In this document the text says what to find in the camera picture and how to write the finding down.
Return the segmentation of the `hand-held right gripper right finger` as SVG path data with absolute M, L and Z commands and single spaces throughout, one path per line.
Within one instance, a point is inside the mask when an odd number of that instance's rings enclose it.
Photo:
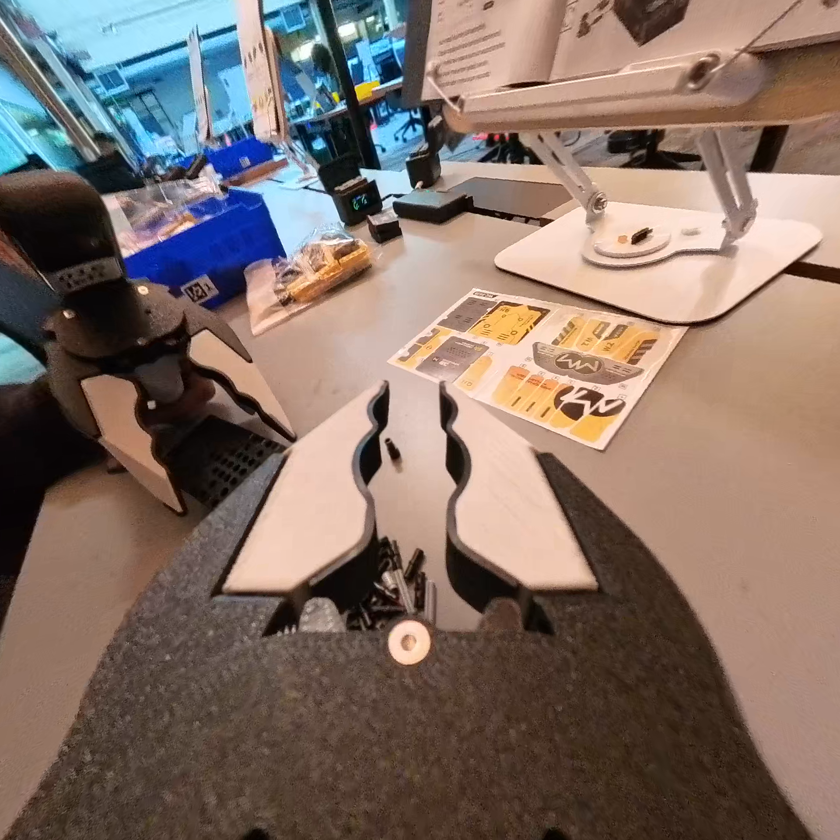
M 454 481 L 446 507 L 446 570 L 478 613 L 496 599 L 526 617 L 536 595 L 599 589 L 539 452 L 461 391 L 438 387 L 445 465 Z

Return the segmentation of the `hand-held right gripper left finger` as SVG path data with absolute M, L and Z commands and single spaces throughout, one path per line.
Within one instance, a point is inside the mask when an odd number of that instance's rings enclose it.
M 379 573 L 370 483 L 382 465 L 390 387 L 378 381 L 293 444 L 222 579 L 226 596 L 279 597 L 299 616 L 313 597 L 341 612 Z

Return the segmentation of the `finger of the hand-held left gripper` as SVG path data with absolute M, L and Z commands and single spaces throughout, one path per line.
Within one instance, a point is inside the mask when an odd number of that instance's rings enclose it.
M 182 495 L 156 457 L 151 432 L 141 423 L 138 386 L 100 374 L 82 380 L 80 387 L 97 425 L 99 444 L 160 503 L 185 515 Z
M 257 415 L 287 441 L 297 440 L 291 421 L 236 332 L 228 327 L 199 329 L 188 340 L 186 354 L 193 367 L 221 385 L 238 407 Z

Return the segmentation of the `black perforated battery box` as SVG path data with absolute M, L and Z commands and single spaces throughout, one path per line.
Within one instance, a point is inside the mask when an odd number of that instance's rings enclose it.
M 179 501 L 215 509 L 268 458 L 284 453 L 285 439 L 268 437 L 215 415 L 156 424 L 156 453 Z

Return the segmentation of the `pile of black connector pins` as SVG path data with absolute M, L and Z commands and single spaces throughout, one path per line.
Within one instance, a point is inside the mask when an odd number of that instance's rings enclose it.
M 437 587 L 426 570 L 427 556 L 417 548 L 404 557 L 394 539 L 377 543 L 376 576 L 362 599 L 344 614 L 350 632 L 379 632 L 404 618 L 437 624 Z

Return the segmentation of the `person's left forearm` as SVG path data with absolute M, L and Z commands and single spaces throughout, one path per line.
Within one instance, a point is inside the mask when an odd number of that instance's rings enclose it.
M 103 448 L 65 418 L 46 381 L 1 387 L 1 524 L 33 521 L 49 488 L 104 462 Z

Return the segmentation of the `blue storage bin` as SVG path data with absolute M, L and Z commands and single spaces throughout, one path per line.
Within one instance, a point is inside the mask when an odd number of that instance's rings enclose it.
M 274 166 L 275 149 L 248 136 L 215 150 L 205 149 L 201 155 L 206 158 L 202 174 L 212 175 L 233 186 L 243 186 L 267 177 Z
M 122 259 L 130 278 L 213 309 L 245 293 L 248 265 L 286 253 L 264 198 L 235 186 L 221 214 Z

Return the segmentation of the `clear plastic bag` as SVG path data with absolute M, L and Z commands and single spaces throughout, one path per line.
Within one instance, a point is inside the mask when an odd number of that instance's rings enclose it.
M 127 258 L 221 214 L 228 189 L 213 178 L 146 185 L 102 196 Z

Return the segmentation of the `yellow grey sticker sheet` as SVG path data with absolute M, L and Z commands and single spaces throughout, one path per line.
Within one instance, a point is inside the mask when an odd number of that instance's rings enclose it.
M 602 452 L 687 331 L 474 288 L 388 362 Z

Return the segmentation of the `black charging case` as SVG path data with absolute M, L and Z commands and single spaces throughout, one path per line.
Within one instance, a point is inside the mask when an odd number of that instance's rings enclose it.
M 362 175 L 352 155 L 343 155 L 318 168 L 324 192 L 332 198 L 340 221 L 348 228 L 356 227 L 383 209 L 378 185 Z

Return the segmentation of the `black flat power bank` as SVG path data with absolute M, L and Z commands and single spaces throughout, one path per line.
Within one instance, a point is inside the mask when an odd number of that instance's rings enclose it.
M 415 190 L 392 202 L 392 210 L 399 218 L 435 225 L 472 213 L 474 209 L 472 196 L 451 192 Z

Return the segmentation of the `wooden background book stand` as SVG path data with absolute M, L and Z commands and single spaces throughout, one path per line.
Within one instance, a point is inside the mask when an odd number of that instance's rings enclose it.
M 281 82 L 277 40 L 266 25 L 260 1 L 235 1 L 241 66 L 255 137 L 279 149 L 292 169 L 299 171 L 296 188 L 317 180 L 311 156 L 291 137 L 286 92 Z
M 196 144 L 199 148 L 202 148 L 208 145 L 213 138 L 213 124 L 211 102 L 205 82 L 202 40 L 197 25 L 190 30 L 187 36 L 186 49 L 195 109 Z

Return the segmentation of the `black charger adapter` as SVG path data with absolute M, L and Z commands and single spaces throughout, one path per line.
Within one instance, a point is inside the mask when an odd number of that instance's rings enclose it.
M 406 173 L 411 189 L 431 188 L 441 174 L 439 153 L 445 144 L 446 123 L 437 115 L 427 125 L 425 141 L 406 158 Z

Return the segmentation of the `black pole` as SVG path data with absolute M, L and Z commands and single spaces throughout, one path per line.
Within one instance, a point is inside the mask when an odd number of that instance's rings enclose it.
M 364 111 L 355 93 L 332 3 L 330 1 L 315 1 L 314 4 L 322 22 L 334 68 L 337 71 L 346 114 L 350 121 L 363 168 L 379 170 L 381 168 L 380 159 L 372 141 Z

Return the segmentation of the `white book stand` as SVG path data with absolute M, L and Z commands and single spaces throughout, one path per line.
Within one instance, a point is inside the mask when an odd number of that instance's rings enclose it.
M 812 224 L 761 218 L 733 129 L 838 112 L 838 36 L 785 48 L 744 46 L 638 62 L 567 80 L 448 95 L 426 63 L 433 2 L 409 2 L 408 95 L 440 102 L 459 132 L 518 133 L 579 208 L 502 250 L 499 270 L 646 319 L 690 326 L 719 318 L 820 244 Z M 699 128 L 697 147 L 721 210 L 616 202 L 565 149 L 571 129 Z M 635 231 L 654 235 L 630 245 Z M 699 226 L 684 237 L 680 229 Z M 628 243 L 616 247 L 616 237 Z

